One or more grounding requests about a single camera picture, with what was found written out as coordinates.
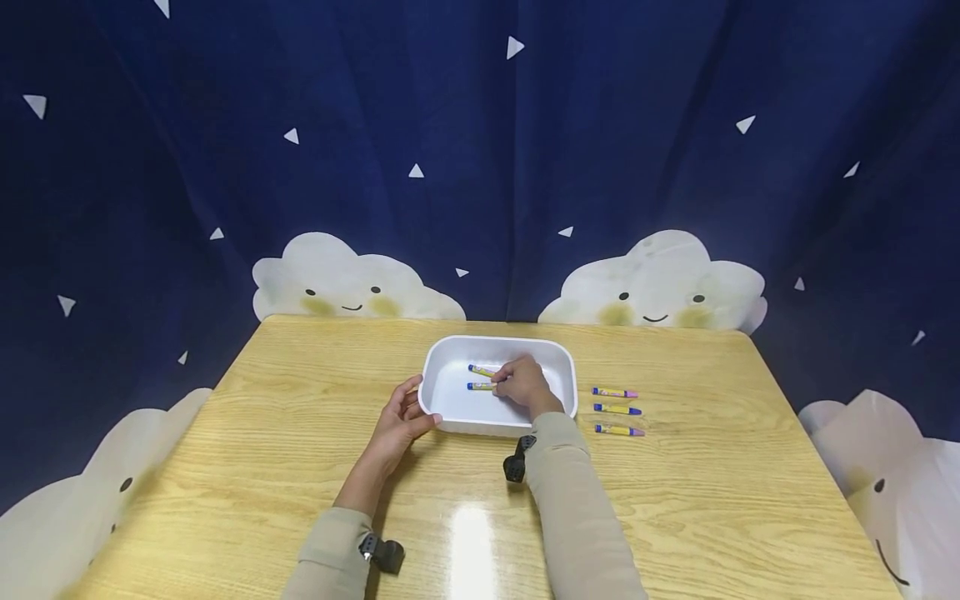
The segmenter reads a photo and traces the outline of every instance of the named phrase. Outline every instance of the wood grain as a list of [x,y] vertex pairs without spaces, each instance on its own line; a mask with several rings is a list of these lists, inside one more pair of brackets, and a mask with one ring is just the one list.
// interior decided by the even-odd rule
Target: wood grain
[[[578,422],[652,598],[900,597],[740,333],[294,316],[256,331],[73,595],[276,598],[390,391],[452,334],[572,353]],[[614,419],[647,437],[590,433],[592,386],[639,391],[644,416]],[[549,596],[536,509],[503,479],[513,446],[417,442],[378,516],[407,560],[376,597]]]

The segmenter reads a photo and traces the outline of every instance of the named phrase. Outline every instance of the cloud mouth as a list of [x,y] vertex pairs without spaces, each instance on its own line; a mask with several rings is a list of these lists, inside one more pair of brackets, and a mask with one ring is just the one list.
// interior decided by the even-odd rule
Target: cloud mouth
[[894,569],[890,568],[890,565],[887,563],[887,557],[883,556],[883,548],[880,547],[880,540],[874,540],[876,542],[876,550],[880,553],[880,559],[883,561],[883,566],[887,567],[887,572],[890,573],[890,576],[897,580],[897,583],[901,586],[907,588],[910,587],[910,582],[901,578],[897,573],[894,572]]

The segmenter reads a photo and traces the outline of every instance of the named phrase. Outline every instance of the navy backdrop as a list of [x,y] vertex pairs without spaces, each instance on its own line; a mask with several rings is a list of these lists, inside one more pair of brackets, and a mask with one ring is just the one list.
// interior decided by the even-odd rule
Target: navy backdrop
[[214,386],[253,264],[308,231],[518,321],[688,231],[763,275],[796,408],[872,388],[960,440],[958,29],[950,0],[16,0],[0,512]]

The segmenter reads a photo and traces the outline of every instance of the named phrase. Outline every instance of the right hand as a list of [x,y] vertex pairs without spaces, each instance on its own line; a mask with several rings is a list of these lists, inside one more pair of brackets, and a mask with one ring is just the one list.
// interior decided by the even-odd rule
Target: right hand
[[543,413],[564,411],[564,406],[550,392],[550,386],[543,377],[543,369],[530,354],[524,354],[501,367],[490,381],[496,384],[494,396],[509,397],[520,406],[526,407],[530,410],[531,420]]

